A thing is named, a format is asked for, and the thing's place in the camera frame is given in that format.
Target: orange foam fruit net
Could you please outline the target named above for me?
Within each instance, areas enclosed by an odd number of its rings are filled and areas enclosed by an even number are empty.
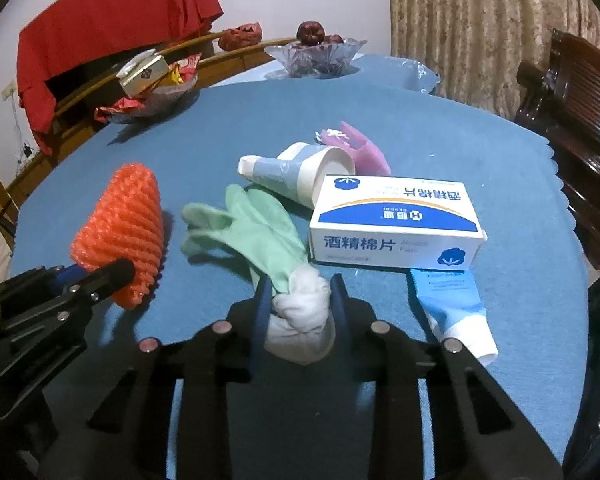
[[[164,231],[160,191],[153,171],[142,164],[120,167],[87,223],[71,244],[71,259],[89,272],[116,260],[134,263],[136,276],[113,300],[131,309],[142,303],[160,267]]]

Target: patterned curtain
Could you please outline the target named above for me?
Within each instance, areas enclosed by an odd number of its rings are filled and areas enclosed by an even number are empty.
[[[600,48],[591,0],[391,0],[392,54],[438,72],[438,95],[513,118],[525,59],[547,67],[553,28]]]

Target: white box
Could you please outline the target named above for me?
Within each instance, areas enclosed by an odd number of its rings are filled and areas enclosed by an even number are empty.
[[[328,175],[309,224],[318,262],[466,270],[487,235],[464,184]]]

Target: red fabric cover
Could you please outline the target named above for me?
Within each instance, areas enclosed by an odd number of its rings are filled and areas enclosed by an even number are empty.
[[[46,154],[56,99],[48,79],[78,65],[138,46],[211,29],[218,0],[58,0],[20,32],[17,79],[21,106]]]

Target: silver screw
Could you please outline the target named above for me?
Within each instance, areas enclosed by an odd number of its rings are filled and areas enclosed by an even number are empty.
[[[371,332],[374,334],[386,334],[389,332],[389,324],[386,321],[374,321],[371,324]]]
[[[145,337],[138,343],[138,348],[141,352],[149,354],[160,346],[160,342],[155,337]]]
[[[221,319],[220,321],[216,321],[213,326],[211,327],[211,329],[217,333],[217,334],[226,334],[228,332],[231,332],[231,323],[229,323],[227,320],[225,319]]]
[[[442,344],[444,345],[445,350],[451,352],[452,354],[457,354],[458,352],[462,351],[462,348],[464,348],[462,343],[454,337],[445,339]]]

